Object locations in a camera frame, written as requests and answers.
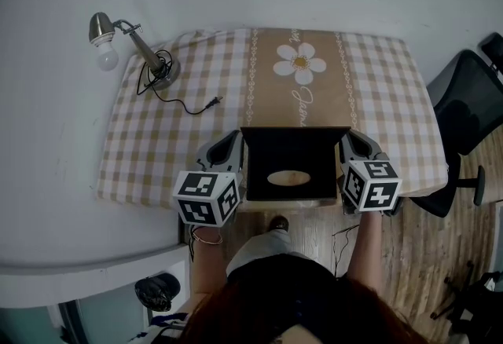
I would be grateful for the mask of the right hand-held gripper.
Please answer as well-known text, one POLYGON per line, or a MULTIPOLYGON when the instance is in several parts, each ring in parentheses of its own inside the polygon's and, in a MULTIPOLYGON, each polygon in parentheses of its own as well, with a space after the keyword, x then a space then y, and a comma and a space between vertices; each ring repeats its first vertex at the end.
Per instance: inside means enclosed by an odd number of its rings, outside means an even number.
POLYGON ((391 216, 398 211, 402 179, 377 142, 359 131, 349 131, 340 141, 340 161, 345 214, 376 211, 391 216))

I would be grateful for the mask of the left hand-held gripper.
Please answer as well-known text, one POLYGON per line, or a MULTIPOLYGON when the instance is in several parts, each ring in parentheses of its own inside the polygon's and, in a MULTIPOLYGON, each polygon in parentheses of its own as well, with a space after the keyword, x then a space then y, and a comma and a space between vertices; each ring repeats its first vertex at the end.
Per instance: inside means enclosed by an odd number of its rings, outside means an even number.
POLYGON ((228 222, 243 199, 243 161, 243 134, 232 130, 201 146, 192 166, 174 166, 172 207, 184 223, 223 226, 228 222))

